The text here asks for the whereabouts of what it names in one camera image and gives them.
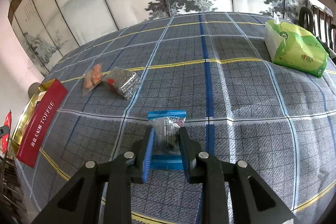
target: tissue package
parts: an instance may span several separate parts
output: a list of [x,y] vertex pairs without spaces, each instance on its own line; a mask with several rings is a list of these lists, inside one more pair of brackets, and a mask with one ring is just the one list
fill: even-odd
[[328,53],[313,34],[289,22],[274,20],[265,24],[265,43],[272,62],[321,77]]

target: red box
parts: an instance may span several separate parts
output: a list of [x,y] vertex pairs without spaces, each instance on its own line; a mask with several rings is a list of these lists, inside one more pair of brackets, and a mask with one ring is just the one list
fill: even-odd
[[31,168],[35,166],[45,133],[67,93],[66,88],[55,79],[36,107],[27,126],[16,155],[19,161]]

